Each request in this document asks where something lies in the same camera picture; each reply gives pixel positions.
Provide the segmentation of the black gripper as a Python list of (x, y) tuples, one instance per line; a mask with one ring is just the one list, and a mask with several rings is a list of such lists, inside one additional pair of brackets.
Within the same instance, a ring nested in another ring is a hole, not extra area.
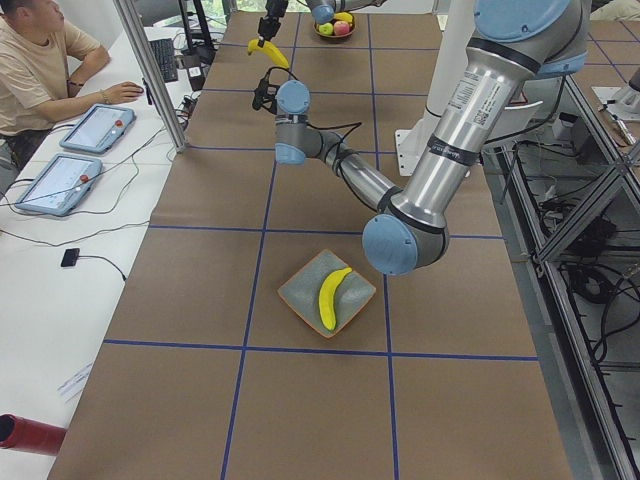
[(258, 38), (260, 40), (271, 40), (276, 36), (287, 7), (287, 0), (268, 0), (266, 2), (266, 13), (260, 18), (258, 24)]

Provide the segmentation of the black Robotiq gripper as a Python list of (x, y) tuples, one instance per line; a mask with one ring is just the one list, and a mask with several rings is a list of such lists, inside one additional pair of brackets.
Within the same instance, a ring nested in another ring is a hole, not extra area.
[(265, 74), (254, 89), (252, 108), (255, 111), (266, 110), (269, 113), (277, 112), (277, 93), (280, 86), (270, 81), (270, 75)]

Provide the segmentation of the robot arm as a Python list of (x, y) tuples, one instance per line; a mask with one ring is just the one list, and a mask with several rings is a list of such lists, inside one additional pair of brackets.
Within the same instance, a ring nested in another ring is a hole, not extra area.
[[(359, 10), (374, 6), (380, 7), (385, 0), (309, 0), (304, 1), (316, 24), (328, 23), (336, 13)], [(259, 19), (258, 40), (272, 40), (280, 29), (280, 20), (285, 16), (289, 2), (287, 0), (268, 0), (266, 14)]]
[(298, 80), (280, 86), (262, 78), (253, 107), (276, 117), (275, 159), (323, 161), (376, 210), (363, 230), (368, 262), (404, 275), (446, 252), (445, 210), (513, 96), (530, 80), (565, 77), (586, 58), (588, 1), (474, 1), (465, 70), (404, 188), (390, 182), (331, 130), (309, 125), (311, 97)]

